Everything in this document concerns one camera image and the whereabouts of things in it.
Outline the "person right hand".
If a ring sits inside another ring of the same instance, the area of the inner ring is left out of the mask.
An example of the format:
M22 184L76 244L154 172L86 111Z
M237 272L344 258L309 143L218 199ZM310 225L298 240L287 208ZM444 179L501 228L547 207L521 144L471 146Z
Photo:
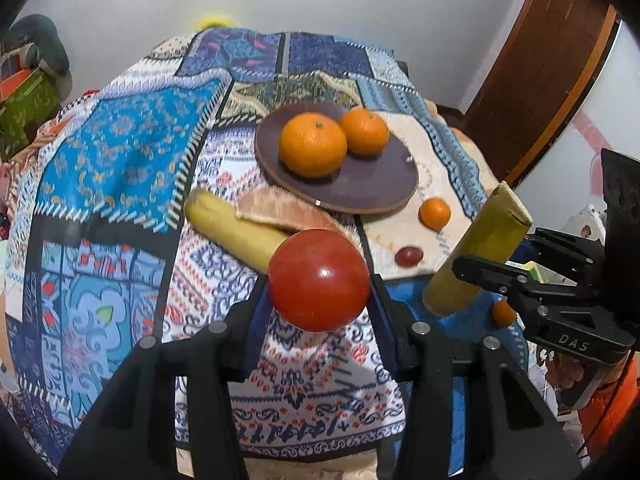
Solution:
M560 352L552 352L547 359L546 381L554 389L562 408L583 408L588 402L588 388L592 377L578 359Z

